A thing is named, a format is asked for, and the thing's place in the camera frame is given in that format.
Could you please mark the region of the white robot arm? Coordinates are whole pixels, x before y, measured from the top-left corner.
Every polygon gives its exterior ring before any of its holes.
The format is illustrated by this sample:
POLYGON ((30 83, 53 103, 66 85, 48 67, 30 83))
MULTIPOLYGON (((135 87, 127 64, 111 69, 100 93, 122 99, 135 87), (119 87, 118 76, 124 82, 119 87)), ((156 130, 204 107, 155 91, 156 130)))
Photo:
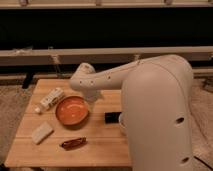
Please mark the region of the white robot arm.
POLYGON ((133 171, 194 171, 188 115, 193 71, 186 59, 163 55, 96 73, 81 64, 70 86, 90 97, 121 91, 133 171))

